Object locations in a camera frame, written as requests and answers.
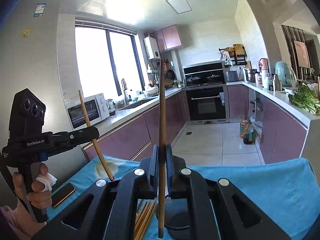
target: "framed picture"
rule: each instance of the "framed picture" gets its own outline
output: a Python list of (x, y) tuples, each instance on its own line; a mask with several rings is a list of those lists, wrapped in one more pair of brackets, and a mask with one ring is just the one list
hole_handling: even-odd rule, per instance
[(307, 46), (304, 42), (294, 41), (299, 67), (310, 68)]

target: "water heater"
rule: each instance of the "water heater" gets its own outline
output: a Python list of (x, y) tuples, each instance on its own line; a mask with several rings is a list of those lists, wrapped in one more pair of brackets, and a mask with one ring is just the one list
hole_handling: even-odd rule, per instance
[(144, 45), (146, 46), (148, 59), (160, 59), (157, 40), (151, 37), (146, 37), (143, 39), (143, 41)]

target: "camera lens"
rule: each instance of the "camera lens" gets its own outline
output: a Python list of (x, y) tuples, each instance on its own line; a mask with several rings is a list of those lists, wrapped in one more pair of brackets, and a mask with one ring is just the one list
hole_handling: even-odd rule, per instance
[(40, 117), (40, 119), (43, 119), (43, 117), (44, 117), (44, 112), (43, 112), (43, 110), (40, 110), (40, 112), (39, 112), (39, 117)]
[(31, 112), (32, 112), (33, 116), (37, 116), (37, 114), (38, 114), (38, 106), (36, 104), (32, 105)]
[(30, 100), (27, 99), (26, 101), (24, 101), (24, 109), (29, 110), (30, 109)]

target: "faucet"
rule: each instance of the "faucet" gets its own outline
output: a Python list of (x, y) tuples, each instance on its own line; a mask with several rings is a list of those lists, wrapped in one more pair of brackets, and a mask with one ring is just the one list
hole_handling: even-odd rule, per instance
[(123, 89), (123, 93), (124, 93), (124, 103), (127, 106), (127, 105), (129, 105), (129, 102), (128, 102), (128, 99), (127, 99), (127, 93), (126, 93), (126, 90), (128, 88), (127, 88), (127, 83), (124, 80), (124, 78), (121, 80), (121, 85), (122, 85), (122, 89)]

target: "yellow sticker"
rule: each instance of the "yellow sticker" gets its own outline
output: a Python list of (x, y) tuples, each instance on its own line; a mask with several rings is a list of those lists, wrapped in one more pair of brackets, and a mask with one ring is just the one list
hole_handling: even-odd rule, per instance
[(24, 29), (22, 31), (21, 37), (22, 38), (28, 37), (29, 36), (29, 31), (30, 31), (29, 29)]

